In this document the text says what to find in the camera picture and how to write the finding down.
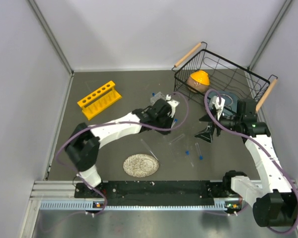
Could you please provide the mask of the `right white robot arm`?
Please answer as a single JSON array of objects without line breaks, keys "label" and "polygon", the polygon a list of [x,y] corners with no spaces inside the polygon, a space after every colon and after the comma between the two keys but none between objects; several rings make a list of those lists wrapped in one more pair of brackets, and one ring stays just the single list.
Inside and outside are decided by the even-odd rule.
[{"label": "right white robot arm", "polygon": [[229,171],[222,183],[223,193],[241,195],[252,207],[258,226],[294,230],[298,225],[298,190],[281,168],[267,125],[258,121],[256,102],[238,100],[236,113],[228,117],[223,116],[224,98],[213,96],[204,103],[207,114],[200,121],[206,121],[208,125],[195,136],[209,143],[213,135],[220,135],[222,130],[242,137],[262,183],[258,187],[245,173]]}]

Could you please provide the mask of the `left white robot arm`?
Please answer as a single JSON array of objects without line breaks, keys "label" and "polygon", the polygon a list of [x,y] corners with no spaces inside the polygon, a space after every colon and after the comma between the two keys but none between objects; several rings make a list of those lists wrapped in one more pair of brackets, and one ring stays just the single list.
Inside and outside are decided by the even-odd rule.
[{"label": "left white robot arm", "polygon": [[86,181],[86,192],[96,197],[103,190],[96,168],[100,148],[122,137],[151,129],[161,134],[170,133],[178,105],[179,102],[173,99],[158,99],[153,105],[135,109],[98,127],[79,124],[72,133],[75,138],[66,145],[65,152],[77,169],[78,175]]}]

